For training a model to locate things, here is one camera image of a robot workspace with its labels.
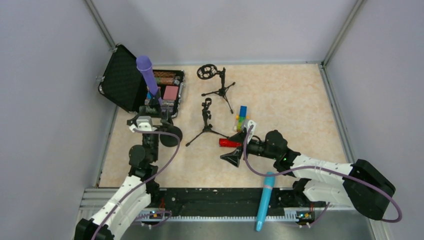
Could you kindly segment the purple microphone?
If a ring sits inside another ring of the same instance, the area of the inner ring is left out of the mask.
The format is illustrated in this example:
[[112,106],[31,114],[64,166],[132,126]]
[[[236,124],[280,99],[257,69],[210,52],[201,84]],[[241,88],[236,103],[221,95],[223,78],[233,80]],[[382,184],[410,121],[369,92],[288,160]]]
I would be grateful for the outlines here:
[[146,83],[150,99],[155,100],[159,106],[162,106],[162,97],[159,87],[157,85],[153,64],[147,55],[141,55],[136,58],[136,68],[142,74]]

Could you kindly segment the red glitter microphone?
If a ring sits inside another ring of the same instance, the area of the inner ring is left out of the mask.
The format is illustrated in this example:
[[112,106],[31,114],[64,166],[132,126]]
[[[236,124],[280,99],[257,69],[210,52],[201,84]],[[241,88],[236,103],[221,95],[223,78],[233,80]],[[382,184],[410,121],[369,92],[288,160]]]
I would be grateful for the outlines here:
[[241,143],[231,141],[227,138],[220,138],[219,141],[218,141],[218,144],[219,144],[220,147],[225,147],[225,148],[237,148],[237,147],[242,146]]

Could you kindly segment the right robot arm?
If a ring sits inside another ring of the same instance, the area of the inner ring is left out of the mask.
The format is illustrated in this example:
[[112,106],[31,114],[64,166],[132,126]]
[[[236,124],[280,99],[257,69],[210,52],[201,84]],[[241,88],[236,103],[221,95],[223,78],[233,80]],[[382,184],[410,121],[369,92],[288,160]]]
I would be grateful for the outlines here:
[[[335,163],[315,159],[291,150],[283,135],[269,131],[264,140],[253,138],[253,129],[244,128],[230,137],[240,143],[234,151],[220,156],[238,167],[241,160],[254,155],[274,161],[275,175],[298,178],[293,188],[299,190],[310,202],[336,203],[355,208],[363,216],[383,222],[397,223],[402,211],[393,199],[396,187],[370,162],[358,159],[355,163]],[[398,216],[385,219],[392,204]]]

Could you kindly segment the black round-base mic stand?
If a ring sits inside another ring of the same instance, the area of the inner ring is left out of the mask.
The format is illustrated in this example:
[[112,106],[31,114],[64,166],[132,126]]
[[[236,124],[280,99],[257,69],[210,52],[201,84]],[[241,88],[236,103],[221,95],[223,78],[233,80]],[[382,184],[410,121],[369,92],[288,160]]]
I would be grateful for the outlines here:
[[183,133],[181,129],[174,125],[172,117],[170,115],[168,107],[163,107],[160,101],[160,97],[152,96],[149,100],[148,106],[159,114],[160,123],[159,131],[165,132],[167,134],[160,134],[159,140],[165,147],[175,147],[183,138]]

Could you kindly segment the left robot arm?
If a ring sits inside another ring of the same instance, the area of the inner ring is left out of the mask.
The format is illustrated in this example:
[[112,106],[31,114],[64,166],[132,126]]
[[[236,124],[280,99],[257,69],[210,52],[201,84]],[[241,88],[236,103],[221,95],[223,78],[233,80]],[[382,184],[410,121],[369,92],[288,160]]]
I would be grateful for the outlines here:
[[171,147],[179,147],[182,133],[174,126],[168,110],[159,114],[160,125],[153,124],[146,115],[145,107],[127,121],[131,132],[142,135],[141,144],[132,146],[128,152],[130,171],[120,188],[90,218],[82,218],[75,227],[76,240],[120,240],[126,230],[147,208],[152,200],[148,185],[155,189],[155,177],[162,172],[153,163],[159,159],[159,143],[169,140]]

